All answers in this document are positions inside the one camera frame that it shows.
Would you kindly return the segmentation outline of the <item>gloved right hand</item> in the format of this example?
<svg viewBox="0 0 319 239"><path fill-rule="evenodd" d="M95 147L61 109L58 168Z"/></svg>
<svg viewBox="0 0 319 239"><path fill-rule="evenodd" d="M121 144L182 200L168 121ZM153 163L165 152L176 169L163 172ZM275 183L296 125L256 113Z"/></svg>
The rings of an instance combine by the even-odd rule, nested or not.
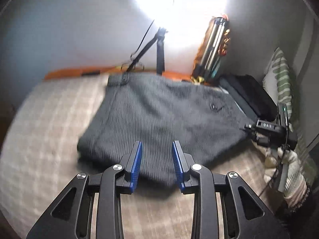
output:
<svg viewBox="0 0 319 239"><path fill-rule="evenodd" d="M277 160L271 153L271 148L267 148L264 153L266 159L264 162L265 171L263 178L266 183L270 182L271 177L275 174L277 166ZM288 165L283 196L288 208L294 208L304 199L304 195L307 192L307 184L301 173L297 154L294 151L285 151L285 153L283 153L280 147L277 149L277 154L281 158L282 163Z"/></svg>

